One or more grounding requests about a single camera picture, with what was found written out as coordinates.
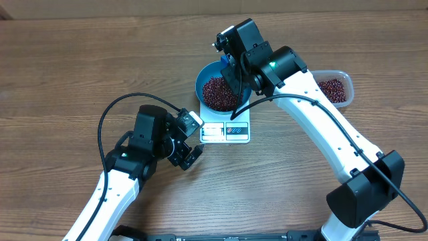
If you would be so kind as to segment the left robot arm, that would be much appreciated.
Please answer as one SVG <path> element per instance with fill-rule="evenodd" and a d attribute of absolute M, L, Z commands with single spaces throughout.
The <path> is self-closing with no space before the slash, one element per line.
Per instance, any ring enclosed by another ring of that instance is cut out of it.
<path fill-rule="evenodd" d="M 106 155 L 106 171 L 65 240 L 147 240 L 144 232 L 118 221 L 153 176 L 158 161 L 168 159 L 183 170 L 196 161 L 203 146 L 191 148 L 185 140 L 202 126 L 203 120 L 185 108 L 173 116 L 159 106 L 140 106 L 133 130 Z"/>

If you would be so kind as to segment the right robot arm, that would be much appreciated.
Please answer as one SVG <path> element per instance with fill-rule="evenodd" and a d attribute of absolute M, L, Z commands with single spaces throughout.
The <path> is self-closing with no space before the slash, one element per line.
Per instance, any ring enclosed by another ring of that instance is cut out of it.
<path fill-rule="evenodd" d="M 327 99 L 306 63 L 288 46 L 272 50 L 252 19 L 213 44 L 229 63 L 222 75 L 237 94 L 250 86 L 288 113 L 327 159 L 340 186 L 326 200 L 332 213 L 320 240 L 356 240 L 369 220 L 398 196 L 405 163 L 364 138 Z"/>

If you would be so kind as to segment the blue plastic measuring scoop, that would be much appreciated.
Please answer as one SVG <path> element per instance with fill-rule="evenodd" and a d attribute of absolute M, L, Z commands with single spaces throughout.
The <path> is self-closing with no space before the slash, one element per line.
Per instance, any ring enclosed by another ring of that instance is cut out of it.
<path fill-rule="evenodd" d="M 223 66 L 223 68 L 228 67 L 228 65 L 229 65 L 229 57 L 228 57 L 228 55 L 222 55 L 220 57 L 220 62 L 221 62 L 221 65 Z"/>

